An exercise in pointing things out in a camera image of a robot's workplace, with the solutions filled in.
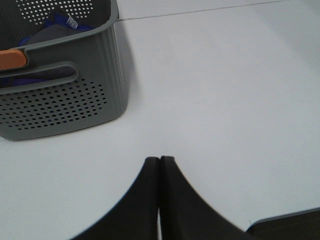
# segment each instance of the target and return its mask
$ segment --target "white label tag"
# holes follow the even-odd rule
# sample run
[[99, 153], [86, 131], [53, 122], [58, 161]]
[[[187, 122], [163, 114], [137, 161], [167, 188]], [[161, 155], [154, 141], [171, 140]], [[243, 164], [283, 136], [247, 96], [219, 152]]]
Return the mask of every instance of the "white label tag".
[[77, 29], [78, 28], [77, 21], [70, 14], [69, 14], [68, 21], [66, 21], [66, 24], [68, 24], [73, 29]]

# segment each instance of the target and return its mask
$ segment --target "dark gray object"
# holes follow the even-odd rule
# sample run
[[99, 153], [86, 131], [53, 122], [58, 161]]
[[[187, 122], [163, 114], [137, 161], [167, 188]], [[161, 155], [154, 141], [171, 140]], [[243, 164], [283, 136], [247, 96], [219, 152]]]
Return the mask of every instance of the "dark gray object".
[[[79, 11], [83, 17], [87, 16], [89, 24], [99, 27], [17, 47], [27, 56], [27, 65], [0, 71], [0, 78], [6, 78], [38, 75], [63, 67], [74, 69], [71, 76], [1, 88], [0, 136], [10, 140], [52, 136], [105, 123], [125, 111], [128, 86], [123, 79], [114, 30], [119, 16], [117, 1], [95, 0], [87, 3], [90, 11], [86, 15], [83, 15], [83, 9]], [[39, 27], [35, 25], [36, 19], [30, 22], [28, 18], [21, 18], [25, 14], [21, 15], [23, 11], [20, 11], [16, 1], [6, 1], [0, 5], [0, 14], [4, 13], [5, 8], [7, 10], [0, 19], [2, 22], [4, 19], [10, 20], [8, 18], [16, 20], [5, 28], [10, 32], [7, 36], [12, 36], [12, 39], [20, 40]], [[6, 39], [4, 37], [0, 41], [1, 50], [11, 45]]]

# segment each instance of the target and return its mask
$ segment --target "white surface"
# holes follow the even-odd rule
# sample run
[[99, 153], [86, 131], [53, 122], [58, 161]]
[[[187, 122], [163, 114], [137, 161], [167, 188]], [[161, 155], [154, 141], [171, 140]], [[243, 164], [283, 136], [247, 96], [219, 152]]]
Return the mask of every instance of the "white surface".
[[292, 0], [117, 22], [127, 111], [74, 133], [0, 139], [0, 239], [82, 232], [147, 156], [175, 156], [243, 230], [319, 207], [319, 10]]
[[136, 19], [283, 0], [117, 0], [120, 19]]

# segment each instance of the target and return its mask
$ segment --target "perforated holes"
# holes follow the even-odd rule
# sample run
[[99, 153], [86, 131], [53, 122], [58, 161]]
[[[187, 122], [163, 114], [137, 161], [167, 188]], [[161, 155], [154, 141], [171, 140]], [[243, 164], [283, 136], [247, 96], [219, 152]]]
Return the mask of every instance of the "perforated holes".
[[58, 4], [67, 13], [77, 16], [80, 19], [87, 18], [94, 9], [93, 0], [15, 0], [20, 9], [23, 19], [41, 25], [43, 20], [49, 16], [49, 13], [55, 9]]
[[54, 128], [56, 125], [71, 124], [74, 120], [95, 117], [103, 109], [103, 104], [107, 104], [103, 86], [96, 85], [93, 81], [87, 82], [86, 79], [82, 79], [81, 84], [79, 81], [71, 82], [68, 88], [66, 84], [61, 84], [0, 95], [0, 128], [20, 131]]

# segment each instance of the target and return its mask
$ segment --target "orange handle grip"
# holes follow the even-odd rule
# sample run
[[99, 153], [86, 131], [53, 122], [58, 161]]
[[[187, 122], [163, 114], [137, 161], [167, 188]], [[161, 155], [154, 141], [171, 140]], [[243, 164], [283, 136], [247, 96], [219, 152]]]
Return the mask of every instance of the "orange handle grip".
[[27, 64], [24, 52], [18, 49], [0, 51], [0, 70], [17, 69]]

